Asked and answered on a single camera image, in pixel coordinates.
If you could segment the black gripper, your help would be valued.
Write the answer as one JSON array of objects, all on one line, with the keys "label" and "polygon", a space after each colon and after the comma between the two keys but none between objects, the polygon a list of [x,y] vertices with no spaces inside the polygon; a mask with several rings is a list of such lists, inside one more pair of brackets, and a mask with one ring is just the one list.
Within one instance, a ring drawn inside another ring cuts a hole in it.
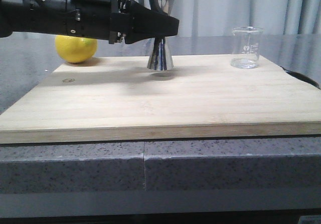
[{"label": "black gripper", "polygon": [[[66,20],[67,35],[107,40],[120,43],[124,33],[111,29],[111,16],[119,13],[118,0],[66,0],[69,14]],[[179,19],[169,16],[157,1],[152,0],[146,8],[134,0],[129,1],[129,30],[125,43],[170,37],[178,34]]]}]

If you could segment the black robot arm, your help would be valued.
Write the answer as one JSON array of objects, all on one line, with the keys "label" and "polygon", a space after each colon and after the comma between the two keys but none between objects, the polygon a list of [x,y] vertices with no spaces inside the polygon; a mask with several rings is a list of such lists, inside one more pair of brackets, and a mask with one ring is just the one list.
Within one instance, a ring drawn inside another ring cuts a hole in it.
[{"label": "black robot arm", "polygon": [[132,44],[174,36],[179,20],[134,0],[1,0],[1,37],[43,33]]}]

